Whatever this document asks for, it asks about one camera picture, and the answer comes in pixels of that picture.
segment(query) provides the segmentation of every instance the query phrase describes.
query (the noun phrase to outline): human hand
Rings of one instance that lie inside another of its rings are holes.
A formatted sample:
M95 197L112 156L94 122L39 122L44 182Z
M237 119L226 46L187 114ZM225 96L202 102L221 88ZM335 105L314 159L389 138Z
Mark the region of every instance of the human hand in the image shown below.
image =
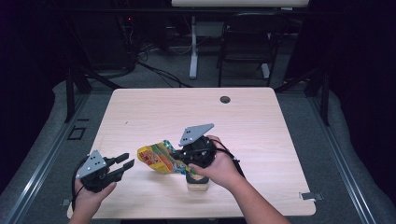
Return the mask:
M82 188L81 180L75 181L75 192L78 192L76 198L75 210L73 216L70 218L69 223L90 223L92 217L98 211L102 200L106 198L117 186L116 182L109 184L107 187L97 193Z
M208 135L207 138L211 139L215 147L225 149L219 142L220 139L213 135ZM216 184L229 189L237 181L240 181L242 177L235 168L232 159L229 155L224 152L218 151L216 158L213 162L205 169L195 164L190 163L189 167L198 175L204 175L209 177Z

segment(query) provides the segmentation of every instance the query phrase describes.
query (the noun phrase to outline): gray carpet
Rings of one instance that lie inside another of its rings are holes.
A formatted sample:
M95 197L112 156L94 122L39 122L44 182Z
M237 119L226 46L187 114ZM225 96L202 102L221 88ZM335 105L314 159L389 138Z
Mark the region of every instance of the gray carpet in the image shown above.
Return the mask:
M272 87L281 84L292 46L293 39L285 39L282 42ZM170 72L193 87L216 87L218 73L216 69L216 40L206 40L199 50L198 78L195 80L188 78L190 53L178 54L172 50L167 52L153 50L148 53L145 63ZM245 67L240 68L243 72L246 71ZM169 88L169 85L159 76L139 65L131 74L111 80L125 88ZM31 203L25 205L25 212L22 212L17 220L21 223L67 222L67 206L60 206L60 203L62 199L71 197L70 181L73 169L79 160L90 151L111 94L111 90L102 83L94 79L91 79L90 82L93 86L92 94L87 97L78 97L79 102L83 103L70 124L71 127L66 127L63 123L66 112L65 85L61 83L54 89L56 104L46 126L37 138L21 169L0 196L0 223L5 223L13 215L15 212L13 209L19 203L18 199L23 194L23 189L35 175L36 168L43 158L54 147L59 148L59 153L54 156L54 163L44 174L45 181L42 185L37 186L38 192L32 195L32 200L29 201ZM251 83L237 81L230 84L234 86L235 84L250 85ZM288 93L280 93L277 97L309 188L314 192L320 192L324 197L324 200L316 202L317 212L312 217L289 217L290 221L293 223L362 223L360 214L351 200L350 191L340 175L340 169L334 162L332 145L326 133L323 132L321 120L317 117L318 111L312 106L316 99L305 98L299 87ZM331 94L329 112L331 123L329 130L334 134L345 155L347 164L361 188L376 223L394 222L396 220L395 208L386 195L377 188L364 165L354 153L348 140L347 126L340 105L333 94ZM76 128L84 128L85 133L80 140L67 140L74 125ZM55 143L58 136L62 140L59 146ZM209 221L195 220L193 223L207 222ZM120 223L120 221L95 220L92 223ZM168 223L192 223L192 221L170 220Z

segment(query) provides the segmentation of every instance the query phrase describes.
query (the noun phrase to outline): wooden table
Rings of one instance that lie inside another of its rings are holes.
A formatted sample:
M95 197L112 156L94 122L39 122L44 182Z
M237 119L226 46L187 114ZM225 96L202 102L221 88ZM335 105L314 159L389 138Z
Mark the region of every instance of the wooden table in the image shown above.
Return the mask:
M299 197L309 188L272 89L121 89L113 92L92 150L109 158L129 152L135 163L94 218L241 217L228 190L209 181L207 191L189 191L184 175L161 175L137 159L140 147L163 139L179 148L186 127L207 123L215 124L207 134L220 137L247 180L283 215L315 213L314 203Z

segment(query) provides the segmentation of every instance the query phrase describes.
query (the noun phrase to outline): black cable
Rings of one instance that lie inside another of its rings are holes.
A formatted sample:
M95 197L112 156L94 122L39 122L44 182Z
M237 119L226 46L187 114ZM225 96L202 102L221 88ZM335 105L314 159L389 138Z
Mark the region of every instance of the black cable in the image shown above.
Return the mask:
M130 74L132 71L133 71L133 69L132 69L131 67L127 67L127 68L121 69L121 70L120 70L118 73L116 73L116 74L111 74L111 75L103 75L103 74L100 74L100 76L101 76L101 77L105 77L105 78L107 78L107 79L116 78L116 77L124 77L124 76Z
M82 166L82 164L84 164L84 162L89 158L90 156L87 156L86 158L82 159L78 165L76 166L74 172L73 172L73 177L72 177L72 209L74 211L75 207L76 207L76 198L79 194L79 192L84 188L84 186L81 187L81 189L79 189L78 193L76 194L76 189L75 189L75 182L76 182L76 175L78 172L78 169Z
M147 62L149 60L149 53L147 51L142 51L137 54L137 57L143 62Z
M227 154L228 156L230 156L230 157L231 157L231 160L233 161L233 165L235 166L235 168L236 168L236 170L238 171L238 173L239 173L242 177L245 177L244 172L242 171L242 168L241 168L241 166L239 165L240 160L238 160L238 159L233 155L233 153L231 153L230 150L229 150L226 146L224 146L220 141L218 141L218 140L216 140L216 139L211 139L211 140L214 141L214 142L219 143L222 147L224 147L224 149L223 149L223 148L218 148L218 147L217 147L216 150L217 150L217 151L224 152L225 154Z
M178 77L176 77L175 75L170 74L169 72L163 71L163 70L158 69L158 68L151 67L151 66L149 66L149 65L147 65L145 63L141 63L141 62L137 62L136 64L140 64L143 67L147 68L148 70L157 73L157 75L159 75L163 79L163 81L166 82L166 84L168 84L170 87L172 87L172 86L167 81L165 81L164 77L166 77L166 78L178 83L178 86L180 88L182 86L185 86L185 87L188 87L188 88L192 88L191 85L181 82L180 79L178 79Z

